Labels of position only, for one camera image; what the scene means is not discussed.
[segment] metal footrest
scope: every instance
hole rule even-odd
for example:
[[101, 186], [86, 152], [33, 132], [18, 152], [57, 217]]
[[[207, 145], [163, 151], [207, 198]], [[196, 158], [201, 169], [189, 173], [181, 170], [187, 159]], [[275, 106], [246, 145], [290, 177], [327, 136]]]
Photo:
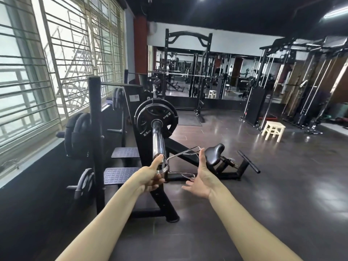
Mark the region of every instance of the metal footrest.
[[124, 184], [134, 172], [140, 168], [106, 168], [104, 171], [104, 185]]
[[138, 148], [115, 148], [111, 158], [139, 158]]

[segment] black leather seat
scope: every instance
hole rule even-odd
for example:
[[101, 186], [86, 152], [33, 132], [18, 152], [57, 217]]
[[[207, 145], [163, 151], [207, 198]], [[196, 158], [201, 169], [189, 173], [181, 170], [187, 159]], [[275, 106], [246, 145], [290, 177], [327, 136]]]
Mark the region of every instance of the black leather seat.
[[211, 148], [205, 150], [205, 157], [207, 159], [207, 164], [211, 166], [216, 166], [220, 162], [220, 157], [224, 151], [225, 146], [223, 144], [218, 144]]

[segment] black wall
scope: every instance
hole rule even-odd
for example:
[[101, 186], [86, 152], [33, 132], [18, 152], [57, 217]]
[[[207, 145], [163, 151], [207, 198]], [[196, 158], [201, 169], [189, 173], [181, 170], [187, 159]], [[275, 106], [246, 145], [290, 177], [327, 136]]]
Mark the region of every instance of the black wall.
[[[102, 115], [104, 130], [120, 129], [120, 111], [107, 108]], [[119, 135], [106, 138], [105, 150], [116, 146]], [[67, 158], [61, 143], [0, 189], [0, 260], [54, 260], [85, 225], [74, 226], [93, 219], [95, 206], [77, 210], [73, 191], [66, 190], [87, 166]], [[47, 258], [44, 249], [50, 249]]]

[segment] barbell sleeve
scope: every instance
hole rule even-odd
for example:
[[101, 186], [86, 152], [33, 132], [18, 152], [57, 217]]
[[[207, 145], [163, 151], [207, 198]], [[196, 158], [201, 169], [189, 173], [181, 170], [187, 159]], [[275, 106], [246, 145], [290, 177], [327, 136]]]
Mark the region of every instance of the barbell sleeve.
[[164, 139], [161, 133], [162, 122], [160, 120], [154, 120], [152, 122], [152, 150], [153, 159], [159, 154], [162, 154], [166, 158], [166, 148], [164, 145]]

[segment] sticker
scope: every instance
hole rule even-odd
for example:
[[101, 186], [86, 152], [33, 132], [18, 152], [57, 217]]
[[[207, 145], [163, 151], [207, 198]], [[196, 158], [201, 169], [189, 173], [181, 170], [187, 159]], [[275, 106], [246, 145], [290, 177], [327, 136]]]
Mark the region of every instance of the sticker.
[[139, 95], [138, 95], [138, 94], [136, 94], [136, 95], [130, 95], [130, 96], [129, 96], [129, 100], [132, 101], [132, 102], [138, 102], [138, 101], [140, 101]]

